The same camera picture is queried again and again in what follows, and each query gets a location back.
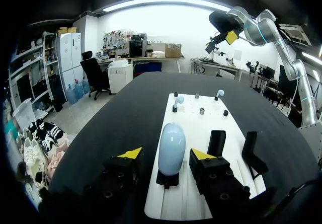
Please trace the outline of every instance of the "computer monitor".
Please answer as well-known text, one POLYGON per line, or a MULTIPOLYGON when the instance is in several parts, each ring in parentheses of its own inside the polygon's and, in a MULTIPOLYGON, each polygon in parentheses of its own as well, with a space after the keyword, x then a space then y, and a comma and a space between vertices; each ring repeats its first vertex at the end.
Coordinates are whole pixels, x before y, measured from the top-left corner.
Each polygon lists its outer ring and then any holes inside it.
MULTIPOLYGON (((290 81, 285 73, 284 66, 280 66, 280 77, 278 80, 278 89, 284 94, 285 97, 292 99, 296 89, 296 81, 290 81)), ((301 110, 301 101, 298 91, 296 91, 293 103, 296 108, 301 110)))
POLYGON ((272 68, 269 68, 268 66, 266 68, 263 68, 263 77, 270 79, 274 78, 275 71, 272 68))

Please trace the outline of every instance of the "yellow label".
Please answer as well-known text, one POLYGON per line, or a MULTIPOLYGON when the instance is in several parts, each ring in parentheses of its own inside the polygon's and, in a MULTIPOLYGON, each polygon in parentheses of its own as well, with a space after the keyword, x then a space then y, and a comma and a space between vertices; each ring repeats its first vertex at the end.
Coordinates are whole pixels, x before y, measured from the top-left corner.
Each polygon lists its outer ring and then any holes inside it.
POLYGON ((238 39, 238 36, 233 30, 231 30, 226 36, 226 41, 229 45, 231 45, 236 39, 238 39))
POLYGON ((196 155, 198 160, 205 160, 205 159, 214 159, 216 158, 215 156, 205 154, 199 150, 196 150, 195 148, 192 148, 193 153, 196 155))
POLYGON ((139 147, 135 150, 127 151, 125 154, 119 155, 118 157, 121 157, 121 158, 128 157, 129 159, 136 159, 136 157, 139 155, 141 150, 142 150, 142 147, 139 147))

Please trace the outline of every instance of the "metal shelving unit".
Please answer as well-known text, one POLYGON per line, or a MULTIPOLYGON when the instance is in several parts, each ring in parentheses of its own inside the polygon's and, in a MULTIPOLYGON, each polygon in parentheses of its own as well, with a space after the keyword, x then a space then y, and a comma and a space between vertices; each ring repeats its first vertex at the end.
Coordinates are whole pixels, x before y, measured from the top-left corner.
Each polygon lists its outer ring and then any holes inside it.
MULTIPOLYGON (((33 96, 33 99, 31 104, 35 104, 37 101, 39 101, 43 96, 45 96, 46 94, 49 94, 49 99, 51 101, 54 100, 54 97, 53 97, 53 94, 51 92, 51 88, 50 88, 50 84, 49 84, 49 76, 48 76, 48 71, 47 71, 47 67, 49 65, 54 65, 57 63, 58 65, 58 74, 59 74, 59 77, 60 77, 60 83, 62 85, 62 79, 61 79, 61 75, 60 75, 60 68, 59 68, 59 63, 58 63, 58 57, 57 56, 57 52, 56 52, 56 40, 57 38, 57 35, 55 33, 49 33, 48 35, 45 35, 43 36, 43 43, 41 45, 38 45, 38 46, 35 46, 19 55, 17 55, 16 57, 14 57, 12 60, 11 60, 11 63, 14 63, 16 60, 18 59, 22 59, 23 57, 26 57, 34 52, 37 52, 37 51, 40 51, 41 55, 39 57, 37 57, 36 59, 30 61, 30 62, 26 62, 22 67, 20 67, 19 69, 15 70, 13 73, 11 73, 11 65, 9 66, 9 86, 10 86, 10 92, 11 92, 11 102, 12 102, 12 106, 13 106, 13 109, 15 110, 18 105, 16 104, 15 102, 15 99, 14 97, 18 97, 19 100, 18 102, 20 101, 20 96, 19 96, 19 90, 18 90, 18 87, 15 86, 16 88, 16 91, 15 93, 17 94, 16 96, 14 95, 14 92, 13 92, 13 85, 16 84, 16 82, 21 78, 23 77, 24 75, 28 74, 29 75, 29 81, 30 81, 30 87, 31 87, 31 92, 32 92, 32 96, 33 96), (46 45, 46 38, 47 37, 51 37, 52 38, 52 43, 53 43, 53 40, 55 40, 55 45, 51 45, 51 47, 49 48, 46 48, 45 49, 45 45, 46 45), (45 52, 48 51, 48 50, 55 50, 55 60, 54 61, 50 61, 50 62, 46 62, 45 60, 45 52), (44 70, 44 73, 43 73, 43 76, 45 78, 45 81, 46 81, 46 87, 47 89, 41 93, 39 96, 35 97, 35 94, 34 94, 34 91, 33 91, 33 83, 32 83, 32 72, 31 72, 31 69, 32 69, 32 66, 36 63, 38 63, 39 61, 42 60, 42 66, 43 66, 43 70, 44 70)), ((54 109, 53 106, 50 106, 49 108, 47 108, 45 111, 44 110, 41 110, 41 109, 37 109, 35 111, 35 116, 36 117, 45 117, 48 112, 50 110, 54 109)))

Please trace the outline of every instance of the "black bracket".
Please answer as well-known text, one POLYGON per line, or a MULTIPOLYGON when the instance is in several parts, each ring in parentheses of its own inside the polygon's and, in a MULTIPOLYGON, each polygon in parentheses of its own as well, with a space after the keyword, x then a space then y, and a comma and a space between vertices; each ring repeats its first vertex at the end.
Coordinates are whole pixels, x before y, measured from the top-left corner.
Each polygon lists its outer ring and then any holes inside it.
POLYGON ((207 154, 221 156, 226 140, 226 131, 212 130, 207 154))
POLYGON ((245 139, 244 148, 241 153, 244 161, 246 162, 246 164, 248 164, 253 180, 256 179, 259 175, 262 175, 263 173, 268 171, 268 167, 265 162, 254 154, 256 140, 257 132, 248 132, 245 139))
POLYGON ((159 185, 163 185, 166 190, 169 190, 170 186, 179 185, 179 173, 173 176, 166 176, 158 170, 156 176, 156 183, 159 185))

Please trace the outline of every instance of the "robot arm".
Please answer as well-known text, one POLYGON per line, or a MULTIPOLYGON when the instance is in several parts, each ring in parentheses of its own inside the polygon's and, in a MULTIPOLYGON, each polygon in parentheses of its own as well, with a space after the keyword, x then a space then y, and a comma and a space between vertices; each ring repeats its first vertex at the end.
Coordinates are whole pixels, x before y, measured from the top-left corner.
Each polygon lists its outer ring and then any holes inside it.
POLYGON ((290 81, 298 81, 298 92, 302 105, 302 126, 316 122, 314 98, 304 64, 300 59, 291 60, 286 44, 275 26, 276 18, 269 10, 262 11, 254 20, 245 9, 233 7, 225 14, 213 12, 209 20, 221 33, 214 38, 213 44, 223 41, 222 38, 227 40, 232 31, 236 36, 235 39, 238 38, 240 32, 244 31, 246 39, 240 38, 252 46, 263 46, 273 42, 284 64, 287 78, 290 81))

